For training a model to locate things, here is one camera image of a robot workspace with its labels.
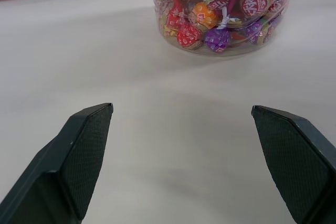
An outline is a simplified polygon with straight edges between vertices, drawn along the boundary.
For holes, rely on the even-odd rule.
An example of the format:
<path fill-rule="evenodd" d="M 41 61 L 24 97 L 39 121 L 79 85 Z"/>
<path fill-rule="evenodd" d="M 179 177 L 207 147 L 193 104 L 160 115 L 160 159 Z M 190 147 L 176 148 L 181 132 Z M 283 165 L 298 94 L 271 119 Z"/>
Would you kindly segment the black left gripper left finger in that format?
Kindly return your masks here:
<path fill-rule="evenodd" d="M 102 168 L 112 103 L 73 114 L 0 202 L 0 224 L 82 224 Z"/>

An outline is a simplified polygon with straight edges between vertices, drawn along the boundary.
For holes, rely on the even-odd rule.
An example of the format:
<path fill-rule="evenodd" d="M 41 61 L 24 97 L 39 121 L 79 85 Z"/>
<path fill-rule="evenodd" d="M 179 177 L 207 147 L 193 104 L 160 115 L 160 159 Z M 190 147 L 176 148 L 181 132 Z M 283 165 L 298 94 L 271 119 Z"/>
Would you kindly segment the clear plastic lollipop jar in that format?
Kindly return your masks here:
<path fill-rule="evenodd" d="M 177 48 L 235 55 L 266 44 L 288 0 L 154 0 L 161 35 Z"/>

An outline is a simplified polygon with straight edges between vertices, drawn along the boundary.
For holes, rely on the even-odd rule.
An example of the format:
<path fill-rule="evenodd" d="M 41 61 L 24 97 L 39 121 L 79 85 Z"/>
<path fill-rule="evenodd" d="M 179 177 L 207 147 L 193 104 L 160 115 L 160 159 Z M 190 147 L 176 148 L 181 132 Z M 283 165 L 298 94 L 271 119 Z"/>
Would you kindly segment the orange candy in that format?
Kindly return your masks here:
<path fill-rule="evenodd" d="M 218 16 L 215 11 L 210 10 L 205 2 L 197 3 L 190 14 L 194 24 L 203 25 L 207 29 L 211 29 L 217 25 Z"/>

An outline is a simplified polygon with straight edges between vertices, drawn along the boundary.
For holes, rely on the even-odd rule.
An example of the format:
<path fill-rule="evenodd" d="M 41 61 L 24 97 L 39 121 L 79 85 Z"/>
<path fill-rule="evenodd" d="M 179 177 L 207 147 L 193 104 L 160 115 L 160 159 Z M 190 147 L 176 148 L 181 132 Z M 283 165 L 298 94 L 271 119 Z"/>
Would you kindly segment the purple candy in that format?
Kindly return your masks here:
<path fill-rule="evenodd" d="M 245 29 L 245 35 L 247 40 L 254 44 L 254 45 L 261 45 L 263 44 L 263 40 L 265 39 L 267 35 L 267 23 L 263 22 L 255 22 L 251 25 L 249 25 Z"/>
<path fill-rule="evenodd" d="M 213 52 L 221 53 L 230 45 L 231 39 L 228 29 L 213 28 L 206 33 L 204 43 Z"/>

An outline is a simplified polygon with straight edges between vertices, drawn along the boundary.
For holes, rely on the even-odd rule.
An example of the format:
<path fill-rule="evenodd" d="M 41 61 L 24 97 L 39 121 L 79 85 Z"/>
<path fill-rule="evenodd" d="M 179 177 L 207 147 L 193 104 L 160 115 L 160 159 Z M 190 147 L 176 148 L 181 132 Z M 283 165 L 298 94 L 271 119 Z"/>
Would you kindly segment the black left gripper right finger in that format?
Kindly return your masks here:
<path fill-rule="evenodd" d="M 271 177 L 297 224 L 336 224 L 336 147 L 307 119 L 253 106 Z"/>

